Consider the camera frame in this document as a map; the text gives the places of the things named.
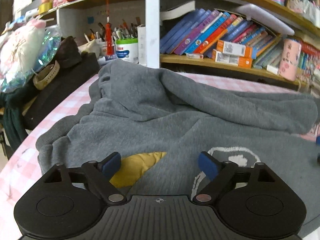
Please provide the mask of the red hanging tassel charm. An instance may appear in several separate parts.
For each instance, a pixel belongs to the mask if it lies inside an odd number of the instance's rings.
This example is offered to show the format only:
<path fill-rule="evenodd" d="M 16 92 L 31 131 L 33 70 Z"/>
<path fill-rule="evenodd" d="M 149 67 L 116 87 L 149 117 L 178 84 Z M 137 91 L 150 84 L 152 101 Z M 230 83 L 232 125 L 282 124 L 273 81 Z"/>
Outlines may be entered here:
<path fill-rule="evenodd" d="M 109 9 L 109 0 L 106 0 L 106 43 L 107 43 L 107 55 L 112 56 L 114 54 L 112 46 L 112 29 L 110 23 L 110 9 Z"/>

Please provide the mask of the dark green knit scarf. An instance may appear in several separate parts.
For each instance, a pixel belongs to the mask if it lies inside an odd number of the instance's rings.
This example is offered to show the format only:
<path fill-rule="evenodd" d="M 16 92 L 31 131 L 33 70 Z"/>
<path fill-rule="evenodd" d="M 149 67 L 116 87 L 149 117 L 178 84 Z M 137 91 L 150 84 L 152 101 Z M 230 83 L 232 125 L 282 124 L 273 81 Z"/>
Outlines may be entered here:
<path fill-rule="evenodd" d="M 16 151 L 28 136 L 24 128 L 21 108 L 32 98 L 29 88 L 16 89 L 12 93 L 1 93 L 1 108 L 4 108 L 2 124 L 13 151 Z"/>

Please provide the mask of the upper white orange box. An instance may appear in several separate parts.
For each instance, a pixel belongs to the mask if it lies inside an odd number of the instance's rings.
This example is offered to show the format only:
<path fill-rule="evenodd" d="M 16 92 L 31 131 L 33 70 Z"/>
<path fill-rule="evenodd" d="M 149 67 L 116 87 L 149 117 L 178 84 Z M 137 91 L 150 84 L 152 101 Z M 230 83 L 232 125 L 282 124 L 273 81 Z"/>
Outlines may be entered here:
<path fill-rule="evenodd" d="M 255 48 L 223 40 L 217 41 L 216 50 L 232 56 L 249 57 L 252 59 L 256 59 L 257 57 L 257 50 Z"/>

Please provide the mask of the small white charger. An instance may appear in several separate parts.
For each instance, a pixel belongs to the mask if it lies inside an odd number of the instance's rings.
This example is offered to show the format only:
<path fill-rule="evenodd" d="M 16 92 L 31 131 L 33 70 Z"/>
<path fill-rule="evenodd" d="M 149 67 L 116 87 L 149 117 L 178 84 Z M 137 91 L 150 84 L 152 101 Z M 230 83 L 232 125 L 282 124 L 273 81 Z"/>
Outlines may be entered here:
<path fill-rule="evenodd" d="M 278 74 L 278 67 L 274 67 L 272 65 L 267 65 L 266 70 L 274 75 Z"/>

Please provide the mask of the white bookshelf unit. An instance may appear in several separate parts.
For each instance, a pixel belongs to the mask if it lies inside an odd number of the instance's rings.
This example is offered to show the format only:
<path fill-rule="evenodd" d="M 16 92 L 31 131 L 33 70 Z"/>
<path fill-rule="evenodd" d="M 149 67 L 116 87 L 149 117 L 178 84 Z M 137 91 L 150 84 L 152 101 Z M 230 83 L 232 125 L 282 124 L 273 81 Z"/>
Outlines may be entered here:
<path fill-rule="evenodd" d="M 271 13 L 295 34 L 279 34 L 235 11 L 249 3 Z M 211 68 L 219 74 L 292 89 L 309 84 L 298 77 L 286 80 L 255 64 L 269 51 L 282 48 L 286 38 L 297 37 L 300 32 L 319 39 L 318 26 L 273 0 L 109 0 L 109 9 L 114 54 L 116 40 L 138 38 L 138 63 L 144 66 Z M 61 5 L 55 5 L 54 0 L 36 0 L 22 10 L 22 15 L 29 16 L 30 10 L 49 26 L 57 25 L 64 37 L 74 37 L 79 45 L 98 38 L 107 54 L 106 0 L 63 0 Z M 214 62 L 212 53 L 218 40 L 255 48 L 257 57 L 251 68 Z"/>

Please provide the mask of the white orange box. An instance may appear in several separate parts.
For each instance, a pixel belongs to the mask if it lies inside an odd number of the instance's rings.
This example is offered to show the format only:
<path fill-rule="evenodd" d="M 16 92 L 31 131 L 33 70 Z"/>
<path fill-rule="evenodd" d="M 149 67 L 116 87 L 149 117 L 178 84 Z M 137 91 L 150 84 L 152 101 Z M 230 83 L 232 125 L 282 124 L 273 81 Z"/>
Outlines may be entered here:
<path fill-rule="evenodd" d="M 217 41 L 216 50 L 232 56 L 249 57 L 252 59 L 256 59 L 257 57 L 257 50 L 255 48 L 223 40 Z"/>
<path fill-rule="evenodd" d="M 253 59 L 249 57 L 241 57 L 224 54 L 220 51 L 213 50 L 212 59 L 216 63 L 223 63 L 231 66 L 249 69 L 252 66 Z"/>

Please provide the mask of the pink white plush pillow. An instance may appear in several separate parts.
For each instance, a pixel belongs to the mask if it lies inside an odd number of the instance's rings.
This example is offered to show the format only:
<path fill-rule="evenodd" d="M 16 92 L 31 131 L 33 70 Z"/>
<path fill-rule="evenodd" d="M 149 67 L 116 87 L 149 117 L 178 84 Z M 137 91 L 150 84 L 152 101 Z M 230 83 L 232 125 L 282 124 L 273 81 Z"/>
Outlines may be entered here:
<path fill-rule="evenodd" d="M 26 79 L 39 55 L 46 22 L 33 19 L 18 28 L 1 49 L 1 86 Z"/>

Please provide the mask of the pink sticker tumbler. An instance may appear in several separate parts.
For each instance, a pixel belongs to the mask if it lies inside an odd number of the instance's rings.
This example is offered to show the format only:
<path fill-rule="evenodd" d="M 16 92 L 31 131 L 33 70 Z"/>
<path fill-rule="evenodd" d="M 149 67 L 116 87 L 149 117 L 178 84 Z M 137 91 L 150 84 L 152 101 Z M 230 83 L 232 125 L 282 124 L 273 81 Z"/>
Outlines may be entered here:
<path fill-rule="evenodd" d="M 284 40 L 284 48 L 278 68 L 278 74 L 284 79 L 289 81 L 296 80 L 301 48 L 301 44 L 296 40 L 290 38 Z"/>

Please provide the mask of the lower white orange box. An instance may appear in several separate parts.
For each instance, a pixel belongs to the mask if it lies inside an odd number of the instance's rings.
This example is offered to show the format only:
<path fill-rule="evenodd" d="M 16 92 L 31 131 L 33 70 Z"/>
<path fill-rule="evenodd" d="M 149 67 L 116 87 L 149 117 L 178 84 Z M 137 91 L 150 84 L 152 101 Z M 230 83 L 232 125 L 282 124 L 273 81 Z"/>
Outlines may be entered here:
<path fill-rule="evenodd" d="M 231 66 L 249 69 L 252 66 L 253 59 L 249 57 L 241 57 L 224 54 L 220 51 L 213 50 L 212 59 L 216 63 L 223 63 Z"/>

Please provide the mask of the white green pen jar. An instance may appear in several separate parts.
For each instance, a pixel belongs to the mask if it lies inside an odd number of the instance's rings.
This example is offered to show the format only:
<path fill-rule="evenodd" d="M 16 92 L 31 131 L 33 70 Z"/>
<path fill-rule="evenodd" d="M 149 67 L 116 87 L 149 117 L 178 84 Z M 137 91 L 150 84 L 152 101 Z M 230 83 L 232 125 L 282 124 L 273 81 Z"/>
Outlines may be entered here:
<path fill-rule="evenodd" d="M 138 38 L 116 40 L 116 56 L 123 61 L 138 63 Z"/>

